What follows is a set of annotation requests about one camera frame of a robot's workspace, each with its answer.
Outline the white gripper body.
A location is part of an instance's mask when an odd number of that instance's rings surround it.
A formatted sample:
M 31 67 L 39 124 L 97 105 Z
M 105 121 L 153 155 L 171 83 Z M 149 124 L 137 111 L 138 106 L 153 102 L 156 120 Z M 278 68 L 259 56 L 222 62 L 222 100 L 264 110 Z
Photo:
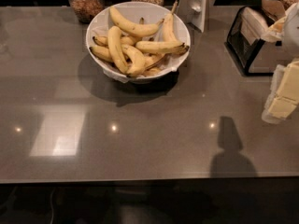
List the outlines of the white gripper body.
M 261 39 L 265 42 L 274 43 L 282 40 L 282 31 L 286 18 L 283 17 L 275 21 L 269 26 L 266 31 L 261 35 Z

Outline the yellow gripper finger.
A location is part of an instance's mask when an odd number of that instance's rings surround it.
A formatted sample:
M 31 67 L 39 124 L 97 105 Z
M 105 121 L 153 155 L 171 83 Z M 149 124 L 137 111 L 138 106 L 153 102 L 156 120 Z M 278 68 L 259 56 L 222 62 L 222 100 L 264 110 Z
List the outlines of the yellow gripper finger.
M 278 65 L 270 88 L 279 97 L 299 103 L 299 60 L 293 59 L 287 66 Z
M 263 109 L 262 120 L 271 124 L 279 124 L 285 120 L 298 106 L 294 100 L 269 95 Z

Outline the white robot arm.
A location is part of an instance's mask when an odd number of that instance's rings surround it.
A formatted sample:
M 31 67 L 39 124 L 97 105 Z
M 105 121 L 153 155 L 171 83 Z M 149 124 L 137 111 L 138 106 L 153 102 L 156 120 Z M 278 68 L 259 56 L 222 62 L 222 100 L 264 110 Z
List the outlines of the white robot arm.
M 286 66 L 277 65 L 262 113 L 263 121 L 279 124 L 299 106 L 299 3 L 291 5 L 286 16 L 262 34 L 262 40 L 281 41 L 283 49 L 292 56 Z

